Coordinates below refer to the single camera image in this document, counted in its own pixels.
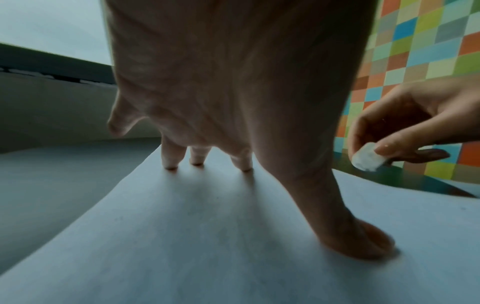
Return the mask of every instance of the sky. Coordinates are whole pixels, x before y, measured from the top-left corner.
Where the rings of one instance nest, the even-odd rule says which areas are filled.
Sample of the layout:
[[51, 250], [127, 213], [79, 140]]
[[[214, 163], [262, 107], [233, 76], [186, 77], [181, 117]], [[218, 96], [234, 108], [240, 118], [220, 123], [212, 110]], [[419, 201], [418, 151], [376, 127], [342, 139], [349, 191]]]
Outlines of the sky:
[[100, 0], [0, 0], [0, 43], [111, 64]]

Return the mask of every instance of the skin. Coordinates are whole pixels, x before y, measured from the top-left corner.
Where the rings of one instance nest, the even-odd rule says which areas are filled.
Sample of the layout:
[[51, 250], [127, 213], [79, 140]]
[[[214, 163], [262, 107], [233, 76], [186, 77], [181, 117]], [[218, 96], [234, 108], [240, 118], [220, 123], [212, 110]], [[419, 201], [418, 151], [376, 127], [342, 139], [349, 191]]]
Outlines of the skin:
[[448, 158], [433, 144], [480, 140], [480, 75], [403, 84], [365, 109], [348, 133], [348, 155], [367, 142], [390, 161], [424, 163]]
[[323, 244], [362, 259], [392, 252], [385, 233], [345, 207], [331, 165], [376, 1], [103, 4], [119, 89], [114, 135], [149, 118], [166, 169], [187, 147], [194, 165], [215, 146], [242, 171], [255, 153]]

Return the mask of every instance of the hand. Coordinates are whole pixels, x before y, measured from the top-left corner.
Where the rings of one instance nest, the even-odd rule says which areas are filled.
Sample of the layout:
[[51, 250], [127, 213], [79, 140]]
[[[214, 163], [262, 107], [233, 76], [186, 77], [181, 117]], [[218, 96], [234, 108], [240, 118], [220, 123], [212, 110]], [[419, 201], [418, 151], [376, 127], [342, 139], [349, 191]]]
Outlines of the hand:
[[254, 152], [321, 242], [358, 258], [392, 251], [385, 233], [345, 207], [331, 169], [375, 0], [103, 3], [119, 89], [113, 134], [151, 119], [166, 169], [187, 147], [194, 165], [215, 146], [243, 171]]
[[480, 140], [480, 76], [441, 78], [395, 87], [365, 109], [348, 132], [348, 156], [367, 142], [390, 161], [448, 158], [433, 144]]

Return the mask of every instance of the multicolored mosaic tile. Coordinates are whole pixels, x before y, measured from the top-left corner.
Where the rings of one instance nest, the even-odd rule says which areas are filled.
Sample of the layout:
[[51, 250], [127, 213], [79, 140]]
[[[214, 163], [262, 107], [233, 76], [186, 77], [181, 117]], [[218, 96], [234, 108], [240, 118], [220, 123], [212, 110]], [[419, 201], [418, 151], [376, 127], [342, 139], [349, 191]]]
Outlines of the multicolored mosaic tile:
[[[382, 0], [356, 82], [345, 105], [334, 149], [366, 107], [404, 82], [480, 72], [480, 0]], [[435, 146], [448, 159], [396, 163], [403, 170], [480, 183], [480, 142]]]

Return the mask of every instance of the eraser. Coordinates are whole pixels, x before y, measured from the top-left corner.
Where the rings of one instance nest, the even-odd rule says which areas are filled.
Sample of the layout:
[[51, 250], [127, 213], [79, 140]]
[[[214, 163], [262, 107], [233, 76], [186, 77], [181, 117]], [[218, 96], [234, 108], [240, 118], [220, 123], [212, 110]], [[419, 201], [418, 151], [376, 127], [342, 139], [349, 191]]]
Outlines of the eraser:
[[374, 151], [375, 143], [366, 143], [351, 158], [351, 164], [362, 171], [374, 172], [388, 160]]

